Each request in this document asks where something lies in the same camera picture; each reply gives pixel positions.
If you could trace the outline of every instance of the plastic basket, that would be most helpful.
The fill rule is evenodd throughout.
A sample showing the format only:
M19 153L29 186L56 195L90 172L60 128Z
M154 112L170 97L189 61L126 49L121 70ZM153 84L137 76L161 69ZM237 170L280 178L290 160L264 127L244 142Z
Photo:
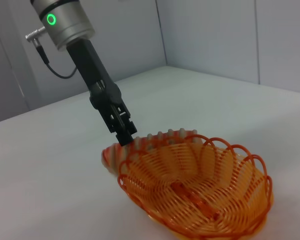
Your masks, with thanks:
M248 239L261 230L274 201L262 158L216 137L144 140L120 162L118 173L130 199L180 240Z

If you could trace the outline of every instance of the table surface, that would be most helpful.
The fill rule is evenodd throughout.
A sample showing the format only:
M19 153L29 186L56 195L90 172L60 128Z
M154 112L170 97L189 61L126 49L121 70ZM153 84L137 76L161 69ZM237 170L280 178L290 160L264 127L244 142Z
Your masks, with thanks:
M259 154L275 203L256 240L300 240L300 93L173 67L118 82L139 136L197 129ZM89 94L0 122L0 240L173 240L104 169Z

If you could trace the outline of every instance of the wall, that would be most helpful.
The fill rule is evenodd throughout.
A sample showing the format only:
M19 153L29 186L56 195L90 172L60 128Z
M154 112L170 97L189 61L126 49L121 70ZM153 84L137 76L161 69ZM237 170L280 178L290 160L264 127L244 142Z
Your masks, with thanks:
M52 75L25 40L26 34L42 26L30 1L8 3L44 104L87 91L79 73L67 80ZM155 0L81 0L81 4L96 30L91 41L115 81L166 64ZM68 75L75 67L68 53L58 52L47 35L41 43L51 66Z
M157 2L168 65L258 83L254 0Z
M27 105L33 110L42 107L43 101L22 40L16 30L7 0L0 0L0 41Z
M261 84L300 92L300 0L257 0Z
M0 42L0 121L28 111L29 109Z

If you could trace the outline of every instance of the green led ring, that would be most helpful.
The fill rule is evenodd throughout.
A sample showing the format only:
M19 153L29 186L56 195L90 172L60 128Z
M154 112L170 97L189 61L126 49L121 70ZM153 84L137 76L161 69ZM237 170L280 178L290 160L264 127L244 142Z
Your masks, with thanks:
M57 22L56 16L51 13L48 14L48 16L46 17L46 20L47 20L48 24L50 24L50 25L55 25Z

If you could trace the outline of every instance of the cable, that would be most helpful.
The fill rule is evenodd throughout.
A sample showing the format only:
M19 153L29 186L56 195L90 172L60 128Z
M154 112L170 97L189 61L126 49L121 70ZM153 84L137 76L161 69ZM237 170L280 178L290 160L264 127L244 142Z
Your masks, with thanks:
M61 78L61 79L70 79L72 78L75 74L76 74L76 71L78 70L77 67L74 68L73 72L69 75L69 76L62 76L60 75L59 73L57 73L55 70L52 69L52 67L49 65L49 63L46 63L45 64L47 66L47 68L54 74L56 75L58 78Z

